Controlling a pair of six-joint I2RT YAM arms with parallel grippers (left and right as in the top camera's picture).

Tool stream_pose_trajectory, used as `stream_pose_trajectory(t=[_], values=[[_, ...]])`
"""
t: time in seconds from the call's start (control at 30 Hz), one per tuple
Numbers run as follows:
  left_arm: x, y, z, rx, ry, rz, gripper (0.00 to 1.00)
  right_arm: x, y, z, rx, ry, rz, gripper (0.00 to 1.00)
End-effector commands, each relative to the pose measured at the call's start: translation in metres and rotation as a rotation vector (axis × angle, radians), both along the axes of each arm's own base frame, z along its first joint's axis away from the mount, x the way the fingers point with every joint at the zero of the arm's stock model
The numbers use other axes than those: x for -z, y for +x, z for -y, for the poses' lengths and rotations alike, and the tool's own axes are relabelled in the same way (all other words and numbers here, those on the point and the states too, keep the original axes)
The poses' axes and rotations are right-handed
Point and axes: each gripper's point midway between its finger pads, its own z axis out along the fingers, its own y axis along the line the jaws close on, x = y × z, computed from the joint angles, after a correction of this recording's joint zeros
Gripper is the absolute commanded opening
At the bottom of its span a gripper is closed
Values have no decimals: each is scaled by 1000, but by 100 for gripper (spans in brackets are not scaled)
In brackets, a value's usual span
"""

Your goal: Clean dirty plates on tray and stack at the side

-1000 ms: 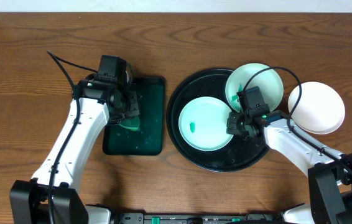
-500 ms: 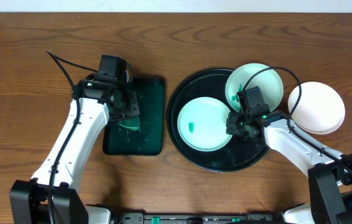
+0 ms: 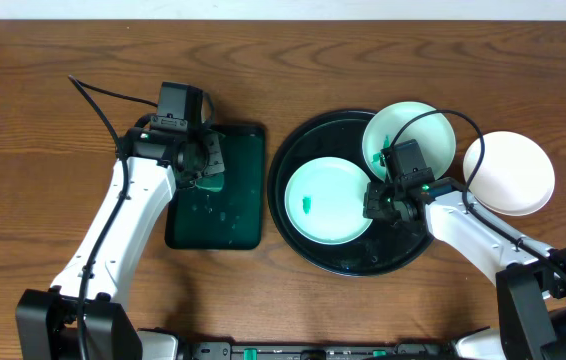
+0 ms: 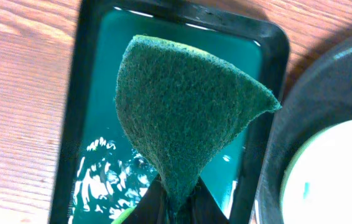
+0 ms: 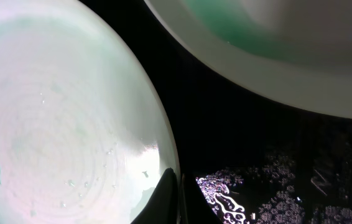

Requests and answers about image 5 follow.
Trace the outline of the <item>pale green plate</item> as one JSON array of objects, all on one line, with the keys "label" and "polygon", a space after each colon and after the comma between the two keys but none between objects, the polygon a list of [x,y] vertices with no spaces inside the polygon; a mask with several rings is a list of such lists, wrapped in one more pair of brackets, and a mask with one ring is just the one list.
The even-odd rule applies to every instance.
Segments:
[{"label": "pale green plate", "polygon": [[285,105],[352,119],[352,1],[146,4],[221,76]]},{"label": "pale green plate", "polygon": [[0,223],[131,223],[180,166],[146,71],[80,1],[0,1]]}]

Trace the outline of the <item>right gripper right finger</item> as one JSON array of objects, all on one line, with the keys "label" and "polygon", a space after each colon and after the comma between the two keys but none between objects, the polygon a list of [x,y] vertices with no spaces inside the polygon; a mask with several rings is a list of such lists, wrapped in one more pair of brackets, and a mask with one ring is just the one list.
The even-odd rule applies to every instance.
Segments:
[{"label": "right gripper right finger", "polygon": [[182,175],[180,214],[183,224],[221,224],[206,202],[193,175]]}]

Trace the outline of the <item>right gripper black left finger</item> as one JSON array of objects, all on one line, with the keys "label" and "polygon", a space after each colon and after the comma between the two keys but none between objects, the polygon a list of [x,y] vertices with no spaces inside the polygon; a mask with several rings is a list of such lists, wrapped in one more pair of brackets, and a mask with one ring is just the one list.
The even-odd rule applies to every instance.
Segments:
[{"label": "right gripper black left finger", "polygon": [[177,177],[167,168],[160,178],[146,206],[132,224],[176,224],[178,211]]}]

